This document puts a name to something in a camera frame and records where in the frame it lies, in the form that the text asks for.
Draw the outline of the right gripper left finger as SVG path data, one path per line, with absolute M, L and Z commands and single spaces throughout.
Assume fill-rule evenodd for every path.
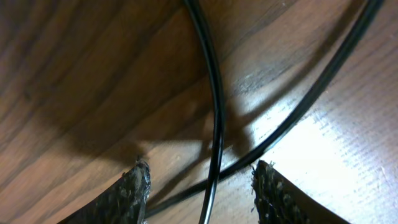
M 112 186 L 90 203 L 64 218 L 61 224 L 142 224 L 151 188 L 148 163 L 139 159 Z

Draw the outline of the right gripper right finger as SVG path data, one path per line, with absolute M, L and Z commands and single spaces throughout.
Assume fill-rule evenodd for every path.
M 260 224 L 316 224 L 347 221 L 277 172 L 271 164 L 259 161 L 253 170 L 252 189 Z

